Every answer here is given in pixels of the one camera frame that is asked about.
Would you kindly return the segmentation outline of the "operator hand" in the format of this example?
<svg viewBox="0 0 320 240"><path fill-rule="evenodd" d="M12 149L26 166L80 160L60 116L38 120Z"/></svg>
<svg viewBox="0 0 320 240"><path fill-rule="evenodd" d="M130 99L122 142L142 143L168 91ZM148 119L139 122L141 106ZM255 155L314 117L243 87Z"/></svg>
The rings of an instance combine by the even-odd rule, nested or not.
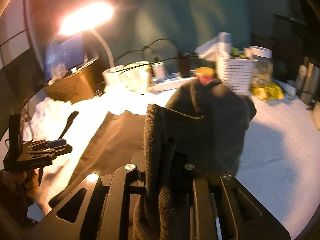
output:
<svg viewBox="0 0 320 240"><path fill-rule="evenodd" d="M39 188L39 171L29 170L20 173L2 171L1 182L12 193L20 196L25 193L28 197L35 197Z"/></svg>

